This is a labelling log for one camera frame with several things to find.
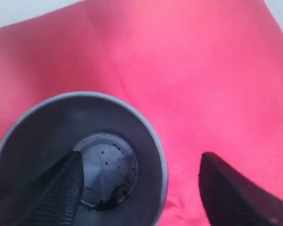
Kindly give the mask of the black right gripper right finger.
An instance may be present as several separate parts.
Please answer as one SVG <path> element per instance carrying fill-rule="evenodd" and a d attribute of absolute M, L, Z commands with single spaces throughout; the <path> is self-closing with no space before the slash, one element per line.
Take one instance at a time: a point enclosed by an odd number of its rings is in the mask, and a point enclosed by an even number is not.
<path fill-rule="evenodd" d="M 283 201 L 215 153 L 201 156 L 199 191 L 212 226 L 283 226 Z"/>

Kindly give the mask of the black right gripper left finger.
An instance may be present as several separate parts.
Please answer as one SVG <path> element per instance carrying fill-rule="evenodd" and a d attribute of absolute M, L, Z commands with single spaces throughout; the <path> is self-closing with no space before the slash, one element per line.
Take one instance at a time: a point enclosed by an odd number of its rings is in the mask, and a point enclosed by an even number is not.
<path fill-rule="evenodd" d="M 83 193 L 83 158 L 72 151 L 0 200 L 0 226 L 71 226 Z"/>

